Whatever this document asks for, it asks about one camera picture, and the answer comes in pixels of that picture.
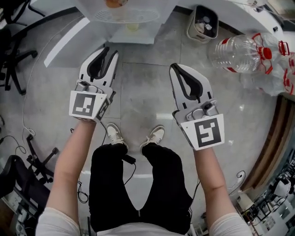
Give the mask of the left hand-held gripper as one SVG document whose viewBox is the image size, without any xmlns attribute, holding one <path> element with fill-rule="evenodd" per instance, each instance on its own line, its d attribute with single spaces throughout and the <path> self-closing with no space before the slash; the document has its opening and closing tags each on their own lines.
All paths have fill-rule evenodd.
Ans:
<svg viewBox="0 0 295 236">
<path fill-rule="evenodd" d="M 69 115 L 83 121 L 101 121 L 111 105 L 115 91 L 119 53 L 116 50 L 105 66 L 109 47 L 93 52 L 81 65 L 76 87 L 71 91 Z"/>
</svg>

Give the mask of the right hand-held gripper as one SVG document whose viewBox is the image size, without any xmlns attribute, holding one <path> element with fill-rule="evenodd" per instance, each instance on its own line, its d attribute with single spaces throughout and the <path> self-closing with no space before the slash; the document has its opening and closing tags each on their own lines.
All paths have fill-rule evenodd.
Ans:
<svg viewBox="0 0 295 236">
<path fill-rule="evenodd" d="M 198 151 L 223 144 L 224 116 L 217 110 L 208 79 L 176 63 L 171 64 L 169 74 L 177 105 L 172 115 L 190 146 Z"/>
</svg>

